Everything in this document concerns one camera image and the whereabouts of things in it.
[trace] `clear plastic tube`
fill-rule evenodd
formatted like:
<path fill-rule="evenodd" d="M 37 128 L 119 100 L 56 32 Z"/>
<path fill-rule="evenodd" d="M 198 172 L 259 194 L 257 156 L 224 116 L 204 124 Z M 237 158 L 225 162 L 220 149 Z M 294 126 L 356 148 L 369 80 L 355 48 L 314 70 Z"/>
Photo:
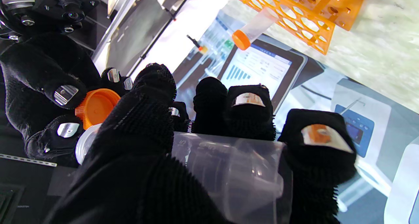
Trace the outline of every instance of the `clear plastic tube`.
<path fill-rule="evenodd" d="M 249 23 L 233 33 L 234 43 L 242 50 L 249 48 L 250 44 L 278 19 L 278 15 L 271 8 L 263 8 Z"/>

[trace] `screw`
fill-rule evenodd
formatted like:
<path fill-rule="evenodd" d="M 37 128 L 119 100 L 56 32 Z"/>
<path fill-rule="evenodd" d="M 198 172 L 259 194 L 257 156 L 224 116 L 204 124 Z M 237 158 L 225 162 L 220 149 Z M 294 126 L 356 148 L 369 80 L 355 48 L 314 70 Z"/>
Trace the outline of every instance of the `screw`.
<path fill-rule="evenodd" d="M 73 27 L 65 27 L 65 28 L 64 28 L 64 31 L 65 31 L 66 33 L 72 33 L 72 32 L 74 32 L 74 28 L 73 28 Z"/>
<path fill-rule="evenodd" d="M 33 24 L 35 24 L 35 21 L 27 15 L 24 15 L 21 18 L 21 21 L 22 21 L 22 24 L 25 26 L 32 26 Z"/>
<path fill-rule="evenodd" d="M 16 36 L 16 35 L 11 35 L 11 36 L 9 36 L 9 39 L 10 39 L 10 40 L 17 41 L 17 40 L 19 40 L 19 37 L 18 37 L 18 36 Z"/>

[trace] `white machine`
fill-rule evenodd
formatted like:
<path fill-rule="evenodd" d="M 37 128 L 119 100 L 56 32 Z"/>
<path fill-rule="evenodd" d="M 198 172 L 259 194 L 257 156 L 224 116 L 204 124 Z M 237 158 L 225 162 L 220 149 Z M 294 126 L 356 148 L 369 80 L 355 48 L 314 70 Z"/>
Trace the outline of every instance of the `white machine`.
<path fill-rule="evenodd" d="M 419 115 L 361 84 L 337 83 L 331 111 L 340 113 L 356 146 L 360 180 L 341 194 L 344 211 L 373 188 L 389 197 L 404 149 L 419 136 Z"/>
<path fill-rule="evenodd" d="M 340 113 L 345 118 L 347 130 L 355 143 L 358 173 L 385 196 L 389 196 L 392 182 L 376 163 L 391 110 L 389 105 L 339 83 L 335 88 L 331 105 L 332 112 Z"/>
<path fill-rule="evenodd" d="M 384 224 L 419 223 L 419 138 L 406 147 L 384 211 Z"/>

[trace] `black pole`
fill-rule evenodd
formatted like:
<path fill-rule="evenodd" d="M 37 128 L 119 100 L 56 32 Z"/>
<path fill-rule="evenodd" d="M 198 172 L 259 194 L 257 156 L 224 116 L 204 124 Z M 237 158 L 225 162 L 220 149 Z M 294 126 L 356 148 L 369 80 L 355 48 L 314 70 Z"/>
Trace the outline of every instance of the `black pole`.
<path fill-rule="evenodd" d="M 172 14 L 171 19 L 169 19 L 165 26 L 160 30 L 160 32 L 154 37 L 153 41 L 151 42 L 151 44 L 147 47 L 147 49 L 143 52 L 143 54 L 140 56 L 140 60 L 138 62 L 138 64 L 135 65 L 135 67 L 133 67 L 133 69 L 131 70 L 131 72 L 128 74 L 128 77 L 130 77 L 132 75 L 132 73 L 137 69 L 137 67 L 139 66 L 139 64 L 142 62 L 142 60 L 145 59 L 145 57 L 147 57 L 148 52 L 151 50 L 151 48 L 154 46 L 154 44 L 157 42 L 157 40 L 160 38 L 160 36 L 163 34 L 164 30 L 166 30 L 166 28 L 169 26 L 169 24 L 172 22 L 172 20 L 174 20 L 176 18 L 176 15 L 179 13 L 179 11 L 181 10 L 181 8 L 184 6 L 184 4 L 186 3 L 187 0 L 183 0 L 183 2 L 181 3 L 181 5 L 179 6 L 179 8 Z"/>

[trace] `metal fingernail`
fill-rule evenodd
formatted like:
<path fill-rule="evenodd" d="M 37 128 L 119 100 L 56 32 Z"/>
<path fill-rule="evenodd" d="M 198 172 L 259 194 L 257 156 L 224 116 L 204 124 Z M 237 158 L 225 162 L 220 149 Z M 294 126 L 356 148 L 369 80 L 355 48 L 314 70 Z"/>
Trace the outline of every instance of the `metal fingernail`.
<path fill-rule="evenodd" d="M 66 105 L 77 92 L 78 88 L 72 85 L 62 85 L 55 91 L 54 98 L 60 105 Z"/>
<path fill-rule="evenodd" d="M 179 110 L 177 108 L 170 107 L 173 116 L 179 116 Z"/>
<path fill-rule="evenodd" d="M 74 122 L 62 123 L 58 127 L 57 134 L 64 138 L 72 137 L 79 126 L 80 124 Z"/>
<path fill-rule="evenodd" d="M 124 81 L 124 89 L 127 90 L 127 91 L 129 91 L 129 90 L 132 89 L 132 80 L 131 80 L 131 78 L 127 78 Z"/>
<path fill-rule="evenodd" d="M 243 93 L 239 95 L 233 101 L 232 107 L 246 103 L 266 107 L 265 104 L 262 102 L 262 99 L 258 95 L 253 93 Z"/>
<path fill-rule="evenodd" d="M 111 82 L 119 82 L 119 71 L 116 68 L 109 70 L 108 79 Z"/>

